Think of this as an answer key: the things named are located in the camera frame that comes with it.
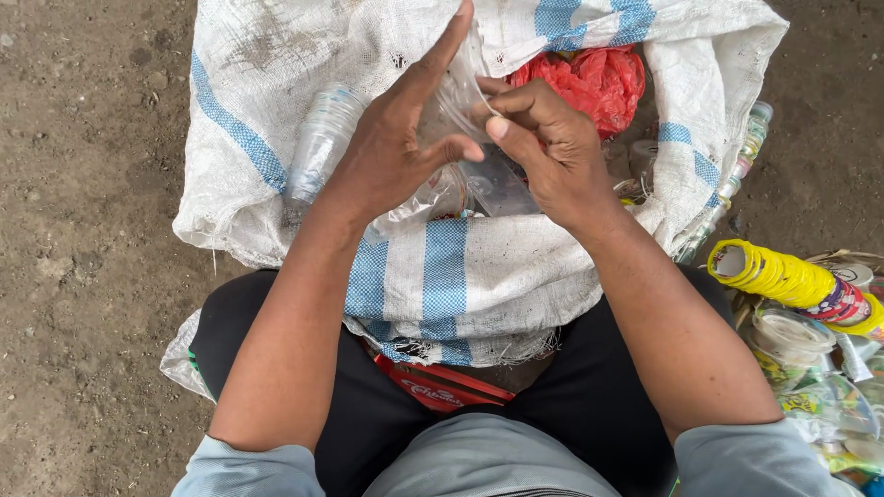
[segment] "forearm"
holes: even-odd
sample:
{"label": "forearm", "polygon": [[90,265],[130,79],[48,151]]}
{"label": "forearm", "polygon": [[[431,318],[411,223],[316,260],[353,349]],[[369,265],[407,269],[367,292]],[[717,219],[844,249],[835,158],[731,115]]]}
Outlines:
{"label": "forearm", "polygon": [[320,195],[248,331],[209,435],[239,450],[313,450],[332,398],[347,282],[365,225]]}
{"label": "forearm", "polygon": [[671,436],[782,418],[749,349],[657,242],[622,208],[593,219],[576,237]]}

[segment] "hand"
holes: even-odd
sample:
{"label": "hand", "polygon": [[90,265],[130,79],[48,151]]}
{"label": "hand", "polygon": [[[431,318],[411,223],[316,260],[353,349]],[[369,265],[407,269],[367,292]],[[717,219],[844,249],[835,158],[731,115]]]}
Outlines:
{"label": "hand", "polygon": [[[480,78],[479,86],[493,96],[488,104],[506,116],[489,119],[485,131],[528,173],[531,193],[553,223],[573,234],[592,217],[623,211],[589,116],[572,109],[542,79],[513,89]],[[545,151],[537,138],[546,143]]]}
{"label": "hand", "polygon": [[463,0],[430,51],[369,105],[315,206],[352,209],[354,218],[367,225],[399,207],[443,165],[484,159],[482,149],[464,134],[450,134],[424,150],[416,142],[421,109],[436,91],[472,19],[472,0]]}

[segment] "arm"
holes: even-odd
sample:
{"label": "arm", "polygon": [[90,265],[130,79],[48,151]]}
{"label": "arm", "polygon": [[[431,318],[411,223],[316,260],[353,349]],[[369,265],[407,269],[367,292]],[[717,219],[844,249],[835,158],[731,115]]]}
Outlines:
{"label": "arm", "polygon": [[439,167],[482,160],[466,136],[421,150],[423,103],[469,30],[465,0],[436,45],[364,112],[347,153],[304,217],[273,288],[236,356],[209,435],[243,451],[314,450],[332,400],[350,267],[362,233]]}
{"label": "arm", "polygon": [[492,118],[488,134],[525,168],[547,216],[592,256],[670,440],[697,426],[782,419],[749,349],[620,205],[591,120],[542,80],[512,90],[482,83],[496,94],[492,107],[512,119]]}

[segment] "stacked plastic cups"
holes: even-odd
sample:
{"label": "stacked plastic cups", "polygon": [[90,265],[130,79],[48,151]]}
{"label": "stacked plastic cups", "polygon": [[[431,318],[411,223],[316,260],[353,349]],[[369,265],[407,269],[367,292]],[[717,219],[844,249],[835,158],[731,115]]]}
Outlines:
{"label": "stacked plastic cups", "polygon": [[768,123],[774,116],[774,108],[770,103],[755,102],[749,114],[749,121],[746,125],[746,138],[743,141],[743,147],[736,159],[736,165],[731,172],[728,181],[718,191],[718,202],[706,218],[706,221],[697,227],[697,230],[685,243],[682,250],[675,257],[675,261],[679,263],[689,263],[697,255],[697,252],[703,247],[706,239],[715,231],[718,225],[728,214],[730,209],[730,199],[736,192],[740,191],[743,186],[742,179],[746,177],[752,167],[755,158],[758,157],[758,151],[767,137]]}
{"label": "stacked plastic cups", "polygon": [[288,172],[285,198],[313,203],[347,151],[359,117],[370,99],[344,83],[330,83],[316,94]]}

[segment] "gray shirt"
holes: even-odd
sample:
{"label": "gray shirt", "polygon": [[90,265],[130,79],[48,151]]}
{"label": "gray shirt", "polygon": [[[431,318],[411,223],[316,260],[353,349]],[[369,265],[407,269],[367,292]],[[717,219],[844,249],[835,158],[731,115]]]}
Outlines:
{"label": "gray shirt", "polygon": [[[828,471],[785,421],[702,426],[675,441],[683,497],[833,495]],[[556,439],[484,413],[453,417],[418,435],[365,497],[492,497],[502,494],[619,497]],[[313,455],[283,446],[233,450],[206,436],[172,497],[324,495]]]}

